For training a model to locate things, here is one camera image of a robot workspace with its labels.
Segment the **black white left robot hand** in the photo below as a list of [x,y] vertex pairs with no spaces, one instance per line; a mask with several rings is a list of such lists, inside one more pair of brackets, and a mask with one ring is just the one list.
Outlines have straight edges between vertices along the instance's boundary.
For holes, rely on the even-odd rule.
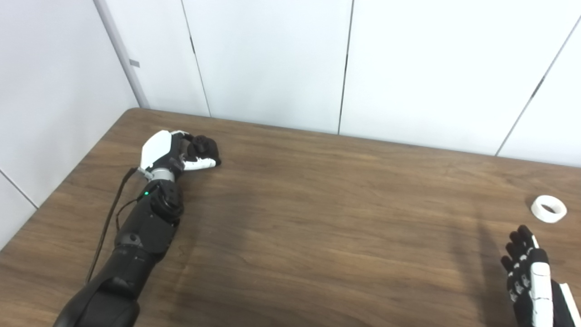
[[221,163],[213,139],[182,130],[161,130],[144,143],[138,170],[153,173],[166,169],[177,176],[186,171],[215,168]]

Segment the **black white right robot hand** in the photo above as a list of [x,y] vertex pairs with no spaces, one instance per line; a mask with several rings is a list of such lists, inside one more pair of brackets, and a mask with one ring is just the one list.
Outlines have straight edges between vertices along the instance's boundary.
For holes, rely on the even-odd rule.
[[546,251],[526,225],[510,232],[501,263],[519,327],[579,327],[580,313],[567,283],[552,279]]

